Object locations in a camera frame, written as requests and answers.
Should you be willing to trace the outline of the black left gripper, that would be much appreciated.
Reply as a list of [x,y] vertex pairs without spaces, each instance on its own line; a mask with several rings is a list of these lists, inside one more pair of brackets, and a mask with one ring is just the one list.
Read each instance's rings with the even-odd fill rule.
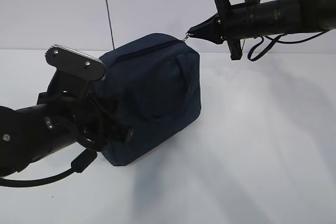
[[78,103],[73,117],[77,142],[93,151],[104,151],[112,142],[128,143],[133,127],[116,121],[104,103],[93,93]]

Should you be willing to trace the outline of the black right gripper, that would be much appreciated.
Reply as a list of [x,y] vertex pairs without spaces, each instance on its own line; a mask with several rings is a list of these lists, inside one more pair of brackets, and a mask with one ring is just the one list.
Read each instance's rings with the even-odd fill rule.
[[189,34],[194,38],[200,38],[216,45],[224,43],[225,39],[230,50],[230,58],[233,61],[241,60],[242,48],[239,39],[234,39],[229,32],[229,20],[232,14],[232,6],[229,0],[214,0],[218,15],[213,15],[204,22],[189,29]]

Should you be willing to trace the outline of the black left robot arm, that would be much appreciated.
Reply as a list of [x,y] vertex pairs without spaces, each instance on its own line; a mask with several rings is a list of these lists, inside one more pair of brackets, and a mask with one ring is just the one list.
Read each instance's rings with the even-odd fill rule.
[[90,81],[56,71],[36,105],[1,107],[1,177],[19,173],[73,143],[91,157],[113,141],[128,142],[132,133],[132,127],[104,108]]

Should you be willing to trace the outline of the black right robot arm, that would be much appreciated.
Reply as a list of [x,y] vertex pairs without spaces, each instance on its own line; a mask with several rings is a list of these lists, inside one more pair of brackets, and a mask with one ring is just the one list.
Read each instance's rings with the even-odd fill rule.
[[291,34],[327,33],[335,29],[335,0],[214,0],[217,12],[206,21],[191,27],[192,38],[220,45],[226,42],[232,60],[240,60],[241,40],[274,35],[259,55],[263,56],[282,36]]

